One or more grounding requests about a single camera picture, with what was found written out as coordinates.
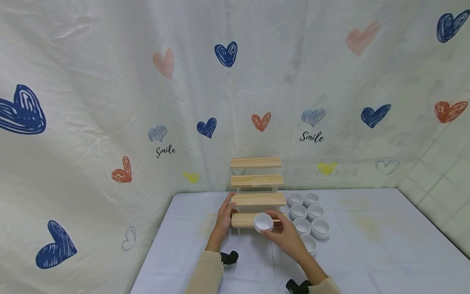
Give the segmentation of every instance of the small white bowl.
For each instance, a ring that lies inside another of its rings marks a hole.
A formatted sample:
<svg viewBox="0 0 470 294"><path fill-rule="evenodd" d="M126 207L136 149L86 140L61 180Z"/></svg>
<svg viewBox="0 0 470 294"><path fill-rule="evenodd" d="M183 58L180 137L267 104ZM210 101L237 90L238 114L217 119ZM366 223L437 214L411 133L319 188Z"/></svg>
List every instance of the small white bowl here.
<svg viewBox="0 0 470 294"><path fill-rule="evenodd" d="M307 209L308 219L313 221L317 218L323 218L325 216L325 210L316 204L310 205Z"/></svg>
<svg viewBox="0 0 470 294"><path fill-rule="evenodd" d="M310 255L315 256L317 254L317 242L315 239L308 235L302 235L300 238L302 239L305 248L307 248L307 251L310 253Z"/></svg>
<svg viewBox="0 0 470 294"><path fill-rule="evenodd" d="M294 220L294 226L295 226L295 229L297 230L297 234L299 234L300 236L310 235L311 227L310 227L310 223L307 220L303 218L296 218Z"/></svg>
<svg viewBox="0 0 470 294"><path fill-rule="evenodd" d="M307 193L304 196L304 206L309 207L310 205L317 204L320 198L315 193Z"/></svg>
<svg viewBox="0 0 470 294"><path fill-rule="evenodd" d="M307 209L302 204L294 204L290 208L290 218L295 220L296 218L307 218Z"/></svg>
<svg viewBox="0 0 470 294"><path fill-rule="evenodd" d="M312 234L318 239L326 239L329 237L329 224L322 219L316 219L311 224Z"/></svg>
<svg viewBox="0 0 470 294"><path fill-rule="evenodd" d="M287 197L287 206L291 207L294 204L302 205L304 203L304 198L299 193L293 192Z"/></svg>
<svg viewBox="0 0 470 294"><path fill-rule="evenodd" d="M264 212L257 214L254 221L255 230L261 234L262 230L273 230L274 222L270 215Z"/></svg>

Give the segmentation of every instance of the wooden shelf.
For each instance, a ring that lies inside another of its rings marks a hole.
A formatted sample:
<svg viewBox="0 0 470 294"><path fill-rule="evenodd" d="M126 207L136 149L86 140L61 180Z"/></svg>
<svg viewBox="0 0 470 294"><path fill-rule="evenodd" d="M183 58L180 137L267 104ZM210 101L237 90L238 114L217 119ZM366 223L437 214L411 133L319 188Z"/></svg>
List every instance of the wooden shelf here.
<svg viewBox="0 0 470 294"><path fill-rule="evenodd" d="M285 206L286 198L282 193L246 193L232 197L237 207L248 206Z"/></svg>
<svg viewBox="0 0 470 294"><path fill-rule="evenodd" d="M232 228L236 229L249 229L254 227L255 217L258 213L250 214L232 214ZM273 220L274 226L280 220Z"/></svg>
<svg viewBox="0 0 470 294"><path fill-rule="evenodd" d="M282 175L234 175L230 184L234 187L271 187L284 185Z"/></svg>
<svg viewBox="0 0 470 294"><path fill-rule="evenodd" d="M280 157L234 158L230 168L277 168L281 167Z"/></svg>

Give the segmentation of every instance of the pink heart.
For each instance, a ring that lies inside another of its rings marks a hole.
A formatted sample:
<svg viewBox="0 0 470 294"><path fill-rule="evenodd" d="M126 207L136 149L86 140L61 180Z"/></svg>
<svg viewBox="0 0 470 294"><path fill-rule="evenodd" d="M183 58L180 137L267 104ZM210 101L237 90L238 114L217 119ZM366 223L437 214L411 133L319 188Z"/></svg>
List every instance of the pink heart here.
<svg viewBox="0 0 470 294"><path fill-rule="evenodd" d="M175 66L173 50L168 48L165 52L165 58L163 58L159 53L154 53L153 64L162 75L172 79L173 67Z"/></svg>
<svg viewBox="0 0 470 294"><path fill-rule="evenodd" d="M349 32L346 44L348 48L357 56L360 56L364 49L374 40L380 29L380 23L370 24L363 33L358 29Z"/></svg>

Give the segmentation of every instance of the person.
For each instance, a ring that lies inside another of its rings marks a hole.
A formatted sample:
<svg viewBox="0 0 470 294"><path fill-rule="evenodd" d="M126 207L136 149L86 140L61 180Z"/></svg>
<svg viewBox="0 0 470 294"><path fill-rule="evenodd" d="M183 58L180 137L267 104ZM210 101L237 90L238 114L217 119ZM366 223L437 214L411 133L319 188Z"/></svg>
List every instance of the person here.
<svg viewBox="0 0 470 294"><path fill-rule="evenodd" d="M234 192L225 199L217 213L214 230L209 236L209 241L204 252L199 256L196 269L189 280L185 294L216 294L224 274L224 266L221 262L220 247L230 228L230 214L236 203L230 202ZM266 211L273 219L280 221L280 226L273 231L261 231L261 234L277 244L279 248L295 262L297 262L310 284L310 294L340 294L341 291L335 282L321 269L320 265L307 251L302 239L297 234L292 224L284 214L277 210Z"/></svg>

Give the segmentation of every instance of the yellow heart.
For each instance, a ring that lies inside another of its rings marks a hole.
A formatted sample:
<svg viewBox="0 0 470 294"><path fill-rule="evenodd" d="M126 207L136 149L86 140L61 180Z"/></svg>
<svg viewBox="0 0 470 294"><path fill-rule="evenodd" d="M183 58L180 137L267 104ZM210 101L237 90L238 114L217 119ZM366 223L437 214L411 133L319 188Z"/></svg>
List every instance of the yellow heart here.
<svg viewBox="0 0 470 294"><path fill-rule="evenodd" d="M184 177L190 182L190 183L197 183L199 181L199 175L196 173L193 174L188 174L183 172Z"/></svg>
<svg viewBox="0 0 470 294"><path fill-rule="evenodd" d="M331 174L335 168L338 166L338 163L336 162L332 162L330 164L326 164L324 162L320 162L318 164L318 169L320 170L320 172L324 175L329 175Z"/></svg>

